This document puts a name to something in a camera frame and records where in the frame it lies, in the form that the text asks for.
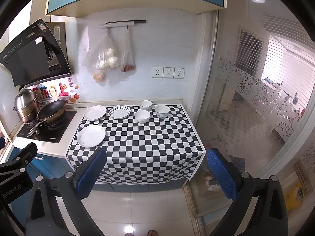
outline striped plate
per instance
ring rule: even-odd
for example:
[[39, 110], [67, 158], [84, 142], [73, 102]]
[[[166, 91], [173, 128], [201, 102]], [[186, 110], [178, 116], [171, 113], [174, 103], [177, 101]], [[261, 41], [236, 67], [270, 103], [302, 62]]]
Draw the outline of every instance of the striped plate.
[[109, 116], [120, 120], [129, 116], [131, 110], [128, 106], [115, 106], [109, 111]]

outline black range hood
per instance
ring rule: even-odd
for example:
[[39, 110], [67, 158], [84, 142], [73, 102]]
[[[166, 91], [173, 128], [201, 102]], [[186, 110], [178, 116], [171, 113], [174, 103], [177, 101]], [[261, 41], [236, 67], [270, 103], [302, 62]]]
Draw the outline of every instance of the black range hood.
[[14, 86], [28, 87], [73, 75], [61, 47], [42, 19], [7, 45], [0, 53], [0, 63], [11, 72]]

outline plate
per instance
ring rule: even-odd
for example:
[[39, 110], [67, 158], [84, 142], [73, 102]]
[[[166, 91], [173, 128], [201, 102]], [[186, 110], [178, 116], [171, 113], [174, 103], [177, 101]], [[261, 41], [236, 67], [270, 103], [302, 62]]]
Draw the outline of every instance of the plate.
[[105, 106], [92, 106], [86, 109], [84, 113], [84, 118], [87, 120], [99, 120], [106, 114]]
[[128, 106], [115, 106], [109, 111], [109, 116], [121, 120], [129, 116], [131, 110]]
[[78, 144], [85, 148], [91, 148], [103, 142], [106, 131], [99, 125], [90, 125], [83, 128], [77, 137]]

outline drawer handle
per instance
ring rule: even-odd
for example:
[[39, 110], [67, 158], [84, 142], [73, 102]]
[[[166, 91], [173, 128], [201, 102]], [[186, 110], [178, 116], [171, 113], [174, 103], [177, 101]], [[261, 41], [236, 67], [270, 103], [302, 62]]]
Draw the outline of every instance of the drawer handle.
[[44, 159], [44, 156], [42, 156], [41, 158], [35, 156], [35, 159], [37, 159], [37, 160], [43, 160], [43, 159]]

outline wall-mounted rack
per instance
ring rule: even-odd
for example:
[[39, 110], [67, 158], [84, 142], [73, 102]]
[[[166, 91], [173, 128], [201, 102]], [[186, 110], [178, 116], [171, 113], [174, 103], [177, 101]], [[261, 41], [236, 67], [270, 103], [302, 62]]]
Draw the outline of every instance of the wall-mounted rack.
[[134, 24], [146, 24], [146, 20], [124, 20], [124, 21], [113, 21], [107, 22], [105, 24], [99, 25], [101, 29], [107, 29], [110, 27], [129, 27]]

